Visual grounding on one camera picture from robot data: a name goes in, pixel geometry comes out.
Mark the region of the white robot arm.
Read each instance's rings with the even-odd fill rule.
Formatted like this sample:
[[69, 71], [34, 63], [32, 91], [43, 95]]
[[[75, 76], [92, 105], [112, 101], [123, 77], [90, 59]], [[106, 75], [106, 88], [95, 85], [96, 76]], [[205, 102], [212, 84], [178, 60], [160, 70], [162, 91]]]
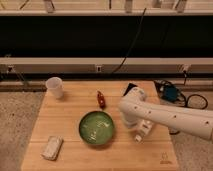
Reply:
[[139, 87], [123, 96], [118, 108], [127, 127], [145, 119], [213, 142], [213, 111], [150, 103]]

